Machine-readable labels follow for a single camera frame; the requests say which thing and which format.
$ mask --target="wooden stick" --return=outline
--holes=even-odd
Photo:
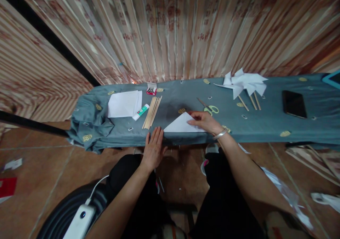
[[[150,125],[150,126],[152,126],[153,121],[155,120],[156,113],[157,113],[157,111],[158,111],[158,107],[159,107],[160,101],[162,100],[162,97],[163,97],[163,96],[160,97],[159,102],[157,103],[156,112],[155,112],[155,115],[154,115],[153,118],[152,118],[152,121],[151,121],[151,125]]]
[[[144,120],[144,124],[143,124],[142,129],[145,128],[146,121],[147,121],[148,117],[150,116],[149,113],[150,113],[150,110],[151,110],[151,106],[152,106],[152,104],[153,104],[153,100],[154,100],[154,99],[152,98],[151,103],[150,103],[150,107],[149,107],[148,113],[147,113],[147,115],[146,115],[146,118],[145,118],[145,120]]]
[[[152,109],[150,110],[150,115],[148,117],[148,120],[145,123],[145,127],[144,127],[145,129],[148,129],[149,124],[150,124],[150,120],[152,118],[152,114],[153,114],[155,107],[156,107],[157,97],[154,97],[153,99],[154,99],[154,101],[153,101],[153,104],[152,104]]]
[[[253,104],[255,110],[257,110],[257,107],[256,107],[256,105],[255,105],[255,103],[254,103],[254,100],[253,100],[252,96],[250,95],[249,97],[250,97],[251,103]]]
[[[255,100],[256,100],[257,106],[259,107],[259,110],[261,110],[261,106],[260,106],[259,100],[257,99],[257,96],[256,96],[255,92],[254,92],[254,96],[255,96]]]
[[[155,97],[152,98],[151,100],[151,103],[150,103],[150,108],[148,110],[148,114],[146,115],[146,118],[145,118],[145,121],[144,121],[144,124],[143,124],[143,127],[142,129],[146,128],[146,122],[148,121],[149,117],[150,117],[150,114],[151,114],[151,110],[152,110],[152,107],[153,107],[153,104],[155,102]]]
[[[150,117],[149,123],[148,123],[147,126],[146,126],[148,129],[150,129],[152,119],[153,119],[155,113],[157,112],[157,104],[158,104],[158,103],[159,103],[159,98],[156,99],[155,108],[153,109],[153,111],[152,111],[152,113],[151,113],[151,117]]]
[[[245,109],[246,109],[247,111],[249,111],[247,105],[244,103],[244,101],[242,100],[241,96],[238,96],[238,97],[239,97],[240,101],[242,102],[243,106],[245,107]]]

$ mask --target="black cable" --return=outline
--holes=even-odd
[[[81,186],[67,195],[51,212],[43,224],[37,239],[62,239],[80,205],[84,204],[96,182]],[[106,187],[100,183],[93,193],[90,205],[96,209],[91,225],[106,208]]]

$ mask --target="tablet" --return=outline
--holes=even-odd
[[[340,89],[340,71],[336,71],[322,78],[322,81]]]

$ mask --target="striped curtain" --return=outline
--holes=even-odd
[[[6,0],[0,19],[0,109],[39,122],[67,119],[91,85]]]
[[[332,72],[339,0],[26,0],[101,84]]]

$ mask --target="paper pinwheel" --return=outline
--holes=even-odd
[[[234,100],[237,97],[239,97],[240,93],[244,89],[246,89],[247,92],[248,92],[248,95],[250,96],[251,102],[253,103],[253,105],[255,107],[255,104],[253,102],[251,95],[256,91],[256,92],[259,93],[260,96],[263,96],[263,93],[265,92],[266,87],[267,87],[263,83],[263,81],[265,81],[265,80],[268,80],[268,79],[262,77],[261,75],[259,75],[257,73],[244,73],[243,68],[241,68],[234,74],[233,77],[231,77],[231,72],[227,73],[224,77],[223,85],[217,85],[217,84],[214,84],[214,85],[219,86],[219,87],[232,89]]]

